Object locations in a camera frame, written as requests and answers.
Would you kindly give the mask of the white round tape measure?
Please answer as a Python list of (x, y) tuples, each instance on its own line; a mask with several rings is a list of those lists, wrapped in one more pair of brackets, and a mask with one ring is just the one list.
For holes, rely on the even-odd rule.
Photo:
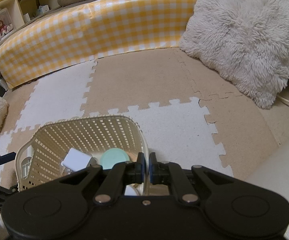
[(139, 192), (133, 185), (127, 185), (125, 189), (125, 196), (138, 196)]

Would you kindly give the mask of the mint green round tin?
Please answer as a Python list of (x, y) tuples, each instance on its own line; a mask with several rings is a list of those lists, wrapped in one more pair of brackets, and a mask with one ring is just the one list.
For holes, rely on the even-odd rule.
[(129, 155), (120, 148), (111, 148), (104, 152), (100, 158), (100, 165), (104, 170), (113, 168), (117, 163), (130, 161)]

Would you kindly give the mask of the cream plastic woven basket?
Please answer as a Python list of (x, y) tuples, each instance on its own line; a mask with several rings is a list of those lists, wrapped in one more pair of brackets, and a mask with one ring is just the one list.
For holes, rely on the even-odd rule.
[[(21, 155), (33, 147), (33, 157), (26, 179), (21, 178)], [(15, 158), (18, 190), (24, 191), (61, 177), (62, 166), (70, 148), (75, 148), (96, 159), (110, 148), (120, 148), (127, 154), (144, 154), (149, 161), (149, 150), (137, 122), (125, 115), (100, 115), (50, 122), (39, 128), (22, 146)]]

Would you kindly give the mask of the white power adapter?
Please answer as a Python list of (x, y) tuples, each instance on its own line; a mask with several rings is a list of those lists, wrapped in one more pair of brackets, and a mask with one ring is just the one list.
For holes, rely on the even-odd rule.
[(76, 150), (75, 148), (70, 148), (61, 165), (73, 172), (77, 172), (86, 168), (91, 158), (91, 155)]

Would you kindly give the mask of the clear box of screws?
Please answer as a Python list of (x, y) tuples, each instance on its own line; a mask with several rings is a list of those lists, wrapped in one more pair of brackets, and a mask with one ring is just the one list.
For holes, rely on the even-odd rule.
[(67, 176), (67, 175), (72, 174), (72, 173), (73, 173), (73, 170), (70, 170), (67, 167), (63, 167), (62, 172), (61, 172), (61, 177)]

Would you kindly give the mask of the doll in clear case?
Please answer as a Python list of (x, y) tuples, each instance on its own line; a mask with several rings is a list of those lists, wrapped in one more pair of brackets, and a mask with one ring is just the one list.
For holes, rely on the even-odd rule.
[(0, 39), (7, 36), (14, 29), (13, 21), (7, 8), (0, 10)]

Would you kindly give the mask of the yellow checkered bed cover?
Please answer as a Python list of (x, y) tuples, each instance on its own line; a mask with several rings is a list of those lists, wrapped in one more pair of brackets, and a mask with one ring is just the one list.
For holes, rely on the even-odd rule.
[(61, 10), (0, 46), (0, 72), (14, 88), (86, 61), (177, 47), (196, 1), (96, 0)]

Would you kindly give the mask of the right fluffy white cushion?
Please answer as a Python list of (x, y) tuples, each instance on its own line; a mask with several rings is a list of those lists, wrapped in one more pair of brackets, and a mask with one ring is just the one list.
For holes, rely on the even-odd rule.
[(289, 0), (197, 0), (179, 47), (269, 109), (289, 80)]

